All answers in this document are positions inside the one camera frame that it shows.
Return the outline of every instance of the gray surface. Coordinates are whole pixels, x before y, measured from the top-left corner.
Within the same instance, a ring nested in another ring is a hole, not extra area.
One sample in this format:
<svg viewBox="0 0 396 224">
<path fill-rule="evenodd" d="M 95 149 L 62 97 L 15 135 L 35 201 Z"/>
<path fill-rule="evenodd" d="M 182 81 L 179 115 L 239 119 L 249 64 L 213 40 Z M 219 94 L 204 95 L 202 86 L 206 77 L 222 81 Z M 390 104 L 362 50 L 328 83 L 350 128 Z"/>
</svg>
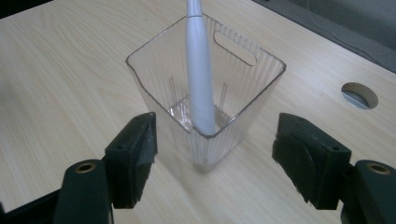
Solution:
<svg viewBox="0 0 396 224">
<path fill-rule="evenodd" d="M 396 73 L 396 1 L 253 1 Z"/>
</svg>

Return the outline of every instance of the ribbed container wall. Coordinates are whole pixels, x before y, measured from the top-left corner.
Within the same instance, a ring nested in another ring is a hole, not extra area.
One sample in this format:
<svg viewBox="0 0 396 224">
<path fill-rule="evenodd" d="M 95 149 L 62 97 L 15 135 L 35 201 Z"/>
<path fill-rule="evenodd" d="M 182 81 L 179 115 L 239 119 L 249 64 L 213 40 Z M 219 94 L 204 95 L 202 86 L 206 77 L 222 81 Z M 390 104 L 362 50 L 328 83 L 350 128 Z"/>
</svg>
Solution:
<svg viewBox="0 0 396 224">
<path fill-rule="evenodd" d="M 205 173 L 243 140 L 286 65 L 227 26 L 206 15 L 204 19 L 212 58 L 215 134 L 203 135 L 191 126 L 186 18 L 151 39 L 126 62 L 148 110 L 157 114 L 159 134 L 172 139 Z M 228 49 L 230 43 L 237 48 Z M 238 51 L 251 54 L 253 63 Z"/>
</svg>

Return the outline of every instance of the black mechanical part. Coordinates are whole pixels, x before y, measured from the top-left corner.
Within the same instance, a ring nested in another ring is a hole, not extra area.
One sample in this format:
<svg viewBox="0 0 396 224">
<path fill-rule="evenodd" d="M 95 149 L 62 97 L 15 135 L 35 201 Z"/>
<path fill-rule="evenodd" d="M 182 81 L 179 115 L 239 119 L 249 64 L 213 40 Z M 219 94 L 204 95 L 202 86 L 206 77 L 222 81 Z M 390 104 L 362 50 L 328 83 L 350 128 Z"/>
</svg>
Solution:
<svg viewBox="0 0 396 224">
<path fill-rule="evenodd" d="M 306 202 L 334 210 L 344 224 L 396 223 L 396 171 L 378 161 L 349 164 L 351 151 L 321 129 L 281 113 L 273 158 Z"/>
<path fill-rule="evenodd" d="M 111 204 L 134 207 L 157 152 L 155 113 L 137 116 L 110 143 L 101 161 L 69 167 L 61 189 L 8 213 L 0 206 L 0 223 L 113 223 Z"/>
<path fill-rule="evenodd" d="M 113 223 L 104 162 L 81 161 L 66 170 L 53 223 Z"/>
<path fill-rule="evenodd" d="M 135 117 L 105 150 L 103 161 L 111 183 L 114 208 L 133 208 L 140 201 L 157 151 L 154 113 Z"/>
</svg>

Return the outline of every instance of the wooden table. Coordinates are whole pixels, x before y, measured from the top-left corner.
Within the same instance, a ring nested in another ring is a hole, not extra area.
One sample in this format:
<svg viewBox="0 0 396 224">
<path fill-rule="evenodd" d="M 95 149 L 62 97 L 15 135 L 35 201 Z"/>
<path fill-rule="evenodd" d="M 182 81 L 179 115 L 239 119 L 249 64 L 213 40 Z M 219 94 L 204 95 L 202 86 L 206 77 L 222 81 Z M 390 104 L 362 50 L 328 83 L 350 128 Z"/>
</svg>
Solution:
<svg viewBox="0 0 396 224">
<path fill-rule="evenodd" d="M 55 0 L 0 20 L 0 201 L 10 211 L 62 184 L 64 170 L 100 159 L 147 108 L 125 58 L 183 17 L 184 0 Z M 142 201 L 116 223 L 339 223 L 304 203 L 271 158 L 279 112 L 304 117 L 353 151 L 396 166 L 396 76 L 249 0 L 203 0 L 204 12 L 288 66 L 247 138 L 197 173 L 159 136 Z M 372 89 L 349 104 L 348 82 Z"/>
</svg>

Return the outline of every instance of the white cylindrical object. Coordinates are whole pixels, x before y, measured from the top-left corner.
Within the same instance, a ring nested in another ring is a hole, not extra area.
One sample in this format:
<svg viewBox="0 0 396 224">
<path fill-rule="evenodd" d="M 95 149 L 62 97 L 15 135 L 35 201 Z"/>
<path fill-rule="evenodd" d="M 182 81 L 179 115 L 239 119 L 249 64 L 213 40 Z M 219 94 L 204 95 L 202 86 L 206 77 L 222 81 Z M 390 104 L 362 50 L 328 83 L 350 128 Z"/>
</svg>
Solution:
<svg viewBox="0 0 396 224">
<path fill-rule="evenodd" d="M 187 9 L 187 73 L 192 125 L 201 133 L 216 132 L 212 66 L 200 0 L 189 0 Z"/>
</svg>

